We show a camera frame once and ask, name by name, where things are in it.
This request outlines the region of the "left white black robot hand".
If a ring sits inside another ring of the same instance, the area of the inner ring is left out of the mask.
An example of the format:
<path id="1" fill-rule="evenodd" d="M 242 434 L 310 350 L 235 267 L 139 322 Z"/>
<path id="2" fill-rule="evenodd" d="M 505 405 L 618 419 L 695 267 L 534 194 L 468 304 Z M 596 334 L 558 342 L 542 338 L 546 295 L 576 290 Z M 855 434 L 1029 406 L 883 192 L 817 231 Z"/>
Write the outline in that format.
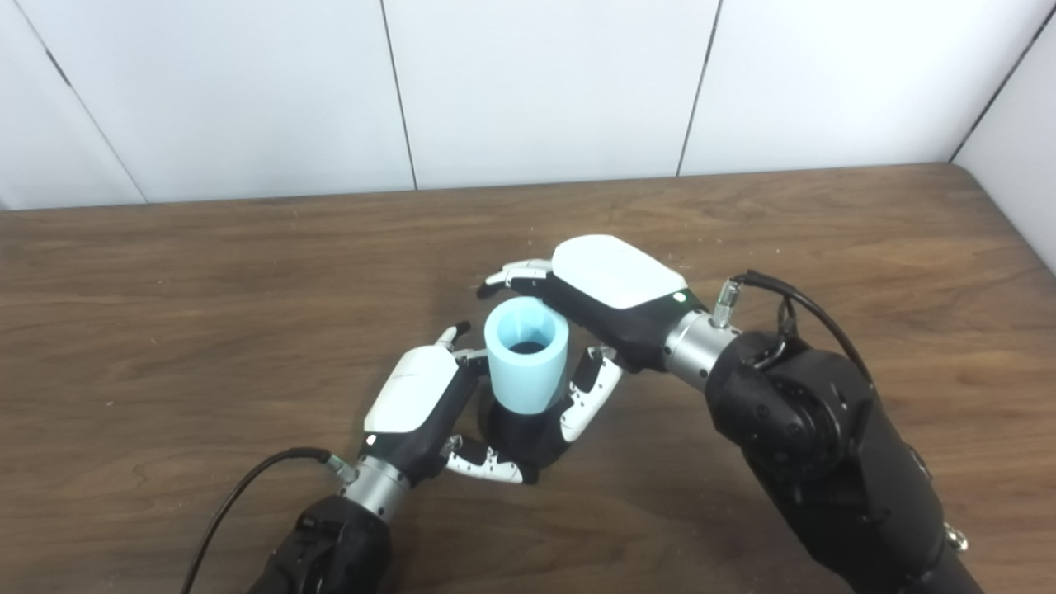
<path id="1" fill-rule="evenodd" d="M 479 380 L 490 376 L 486 351 L 456 349 L 470 328 L 460 321 L 446 328 L 436 342 L 408 350 L 365 415 L 360 454 L 393 467 L 412 488 L 445 469 L 502 483 L 539 481 L 538 469 L 454 432 Z"/>

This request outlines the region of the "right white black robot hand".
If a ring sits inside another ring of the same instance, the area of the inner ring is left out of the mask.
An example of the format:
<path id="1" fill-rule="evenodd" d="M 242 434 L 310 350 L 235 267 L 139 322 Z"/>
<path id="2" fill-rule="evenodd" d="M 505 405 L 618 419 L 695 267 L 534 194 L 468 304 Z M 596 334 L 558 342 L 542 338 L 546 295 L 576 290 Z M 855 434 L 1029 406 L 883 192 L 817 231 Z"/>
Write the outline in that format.
<path id="1" fill-rule="evenodd" d="M 478 297 L 504 289 L 538 298 L 601 344 L 591 386 L 574 389 L 559 421 L 569 443 L 624 372 L 667 372 L 701 390 L 735 336 L 714 323 L 682 275 L 610 234 L 566 240 L 548 260 L 507 263 L 483 281 Z"/>

